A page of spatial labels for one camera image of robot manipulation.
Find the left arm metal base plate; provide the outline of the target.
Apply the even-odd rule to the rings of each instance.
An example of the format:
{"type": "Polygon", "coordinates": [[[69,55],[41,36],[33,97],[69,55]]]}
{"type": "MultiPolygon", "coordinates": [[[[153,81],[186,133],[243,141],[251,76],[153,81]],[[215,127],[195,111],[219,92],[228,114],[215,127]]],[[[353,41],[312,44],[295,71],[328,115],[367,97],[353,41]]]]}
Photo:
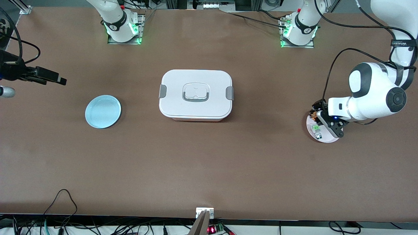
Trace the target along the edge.
{"type": "Polygon", "coordinates": [[[280,26],[285,27],[285,28],[280,28],[279,29],[280,45],[281,45],[282,48],[283,47],[286,47],[286,48],[303,48],[303,49],[313,49],[314,48],[315,33],[313,33],[311,40],[305,45],[296,45],[296,44],[292,43],[286,37],[291,31],[291,23],[292,23],[291,14],[288,14],[288,15],[285,15],[285,16],[281,17],[280,20],[278,20],[278,23],[279,23],[280,26]]]}

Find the aluminium corner bracket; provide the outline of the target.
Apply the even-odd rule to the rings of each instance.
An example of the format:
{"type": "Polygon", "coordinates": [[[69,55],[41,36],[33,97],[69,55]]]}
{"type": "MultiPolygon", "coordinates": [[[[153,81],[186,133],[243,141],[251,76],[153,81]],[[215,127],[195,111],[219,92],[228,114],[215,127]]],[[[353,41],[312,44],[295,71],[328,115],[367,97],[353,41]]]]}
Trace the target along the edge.
{"type": "Polygon", "coordinates": [[[23,2],[23,0],[9,0],[12,4],[14,4],[19,10],[19,14],[21,15],[28,15],[32,11],[32,6],[27,5],[23,2]]]}

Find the white lidded container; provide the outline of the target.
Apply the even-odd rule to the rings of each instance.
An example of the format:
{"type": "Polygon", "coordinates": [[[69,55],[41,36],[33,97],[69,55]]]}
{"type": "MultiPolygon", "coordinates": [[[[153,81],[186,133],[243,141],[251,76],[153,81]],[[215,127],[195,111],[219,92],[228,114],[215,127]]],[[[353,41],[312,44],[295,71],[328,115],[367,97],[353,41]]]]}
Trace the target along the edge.
{"type": "Polygon", "coordinates": [[[232,111],[231,76],[218,70],[170,70],[162,77],[159,109],[174,120],[221,121],[232,111]]]}

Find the pink plate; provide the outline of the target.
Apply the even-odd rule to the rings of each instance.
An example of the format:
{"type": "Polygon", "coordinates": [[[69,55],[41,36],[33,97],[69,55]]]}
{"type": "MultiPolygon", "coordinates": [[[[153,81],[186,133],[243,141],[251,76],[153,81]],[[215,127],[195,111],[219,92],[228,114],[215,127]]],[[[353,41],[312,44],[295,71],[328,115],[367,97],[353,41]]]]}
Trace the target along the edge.
{"type": "Polygon", "coordinates": [[[321,142],[321,143],[333,143],[333,142],[335,142],[335,141],[337,141],[338,140],[338,138],[336,138],[336,137],[333,137],[331,134],[330,134],[330,132],[325,128],[325,126],[319,121],[319,119],[317,118],[316,119],[316,121],[314,121],[314,120],[312,120],[310,117],[309,117],[309,114],[308,114],[308,116],[307,116],[307,119],[306,119],[306,127],[307,127],[307,130],[308,130],[308,132],[309,132],[309,134],[311,135],[311,137],[314,139],[314,140],[316,140],[316,141],[319,141],[319,142],[321,142]],[[312,124],[317,124],[317,125],[319,125],[320,126],[320,128],[321,128],[321,134],[322,134],[322,139],[319,139],[319,140],[317,140],[314,136],[313,136],[313,134],[312,134],[312,130],[311,130],[311,125],[312,124]]]}

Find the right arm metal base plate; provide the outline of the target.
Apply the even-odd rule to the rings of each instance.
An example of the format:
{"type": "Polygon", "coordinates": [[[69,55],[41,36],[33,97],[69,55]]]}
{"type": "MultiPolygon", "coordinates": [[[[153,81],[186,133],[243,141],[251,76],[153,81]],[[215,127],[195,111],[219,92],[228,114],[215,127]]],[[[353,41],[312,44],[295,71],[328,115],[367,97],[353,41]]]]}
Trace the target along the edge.
{"type": "Polygon", "coordinates": [[[110,35],[108,35],[107,44],[109,45],[140,45],[142,44],[142,36],[145,25],[145,14],[140,14],[134,19],[135,23],[130,25],[135,35],[127,42],[117,42],[110,35]]]}

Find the light blue plate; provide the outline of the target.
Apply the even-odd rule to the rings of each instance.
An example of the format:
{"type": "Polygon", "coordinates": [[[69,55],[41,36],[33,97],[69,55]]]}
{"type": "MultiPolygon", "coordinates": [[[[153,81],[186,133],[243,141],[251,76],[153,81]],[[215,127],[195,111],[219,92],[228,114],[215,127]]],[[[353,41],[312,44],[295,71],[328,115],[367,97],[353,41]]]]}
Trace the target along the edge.
{"type": "Polygon", "coordinates": [[[85,109],[86,122],[97,129],[114,125],[121,117],[121,103],[111,95],[100,95],[92,99],[85,109]]]}

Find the circuit board with red light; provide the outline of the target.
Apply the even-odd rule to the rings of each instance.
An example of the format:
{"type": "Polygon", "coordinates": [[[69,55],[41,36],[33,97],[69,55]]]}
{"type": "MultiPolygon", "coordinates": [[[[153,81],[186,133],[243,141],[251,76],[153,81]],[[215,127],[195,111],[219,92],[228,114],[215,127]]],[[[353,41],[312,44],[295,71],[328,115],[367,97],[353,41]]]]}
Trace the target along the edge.
{"type": "Polygon", "coordinates": [[[208,226],[207,234],[213,235],[222,231],[224,231],[224,225],[222,223],[217,223],[208,226]]]}

